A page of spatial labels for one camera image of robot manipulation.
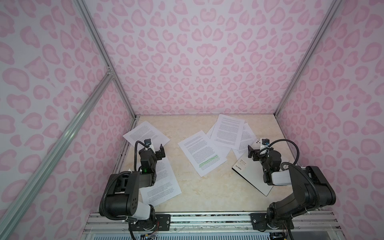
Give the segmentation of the black and white folder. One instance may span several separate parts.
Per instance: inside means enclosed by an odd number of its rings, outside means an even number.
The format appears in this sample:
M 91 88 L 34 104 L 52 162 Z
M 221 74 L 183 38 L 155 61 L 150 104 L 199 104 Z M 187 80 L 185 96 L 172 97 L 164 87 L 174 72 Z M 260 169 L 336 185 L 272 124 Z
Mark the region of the black and white folder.
M 278 142 L 280 142 L 280 140 L 273 142 L 270 141 L 269 150 L 275 150 L 273 145 Z M 244 153 L 232 167 L 233 171 L 240 175 L 244 180 L 246 180 L 264 196 L 268 196 L 274 186 L 289 186 L 292 184 L 291 174 L 289 172 L 283 171 L 281 166 L 279 172 L 272 173 L 271 177 L 264 177 L 263 167 L 259 158 L 259 155 L 261 155 L 261 141 L 254 143 L 251 145 L 251 147 L 257 150 L 257 161 L 254 162 L 252 159 L 249 159 L 248 152 Z

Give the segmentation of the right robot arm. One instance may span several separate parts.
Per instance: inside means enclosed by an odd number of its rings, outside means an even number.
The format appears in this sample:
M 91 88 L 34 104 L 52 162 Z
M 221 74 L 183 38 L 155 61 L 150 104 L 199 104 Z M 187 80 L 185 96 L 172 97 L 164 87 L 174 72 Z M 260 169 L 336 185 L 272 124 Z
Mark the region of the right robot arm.
M 336 203 L 336 194 L 322 171 L 316 166 L 302 168 L 294 163 L 282 162 L 280 152 L 270 146 L 259 150 L 248 146 L 248 158 L 260 162 L 263 182 L 268 186 L 291 186 L 293 192 L 286 198 L 269 205 L 265 215 L 251 215 L 253 229 L 294 229 L 293 218 Z

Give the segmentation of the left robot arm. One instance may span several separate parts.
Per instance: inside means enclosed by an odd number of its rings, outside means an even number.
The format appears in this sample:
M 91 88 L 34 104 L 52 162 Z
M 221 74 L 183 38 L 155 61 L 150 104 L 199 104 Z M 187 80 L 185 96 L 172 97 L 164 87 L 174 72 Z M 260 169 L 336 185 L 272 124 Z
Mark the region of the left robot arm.
M 124 171 L 112 174 L 99 205 L 99 213 L 113 221 L 131 222 L 152 227 L 157 224 L 154 207 L 139 200 L 139 190 L 153 187 L 157 180 L 157 162 L 166 157 L 163 145 L 158 151 L 138 141 L 143 149 L 136 153 L 141 158 L 139 171 Z

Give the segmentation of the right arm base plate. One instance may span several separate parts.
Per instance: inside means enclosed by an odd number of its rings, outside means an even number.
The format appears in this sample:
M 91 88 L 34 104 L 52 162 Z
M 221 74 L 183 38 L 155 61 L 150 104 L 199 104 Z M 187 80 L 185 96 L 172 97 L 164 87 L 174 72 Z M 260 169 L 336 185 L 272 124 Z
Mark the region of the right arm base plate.
M 295 228 L 292 219 L 290 218 L 272 219 L 271 217 L 268 217 L 266 213 L 251 213 L 250 218 L 253 230 L 259 232 L 293 230 Z

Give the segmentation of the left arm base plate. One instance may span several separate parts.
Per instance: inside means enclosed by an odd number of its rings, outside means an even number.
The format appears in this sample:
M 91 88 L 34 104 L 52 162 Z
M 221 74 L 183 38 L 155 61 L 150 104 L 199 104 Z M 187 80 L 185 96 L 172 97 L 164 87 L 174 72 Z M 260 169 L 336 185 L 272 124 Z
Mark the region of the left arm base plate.
M 129 229 L 134 232 L 153 232 L 153 231 L 169 231 L 171 225 L 171 215 L 155 214 L 151 215 L 148 220 L 138 220 L 129 223 Z

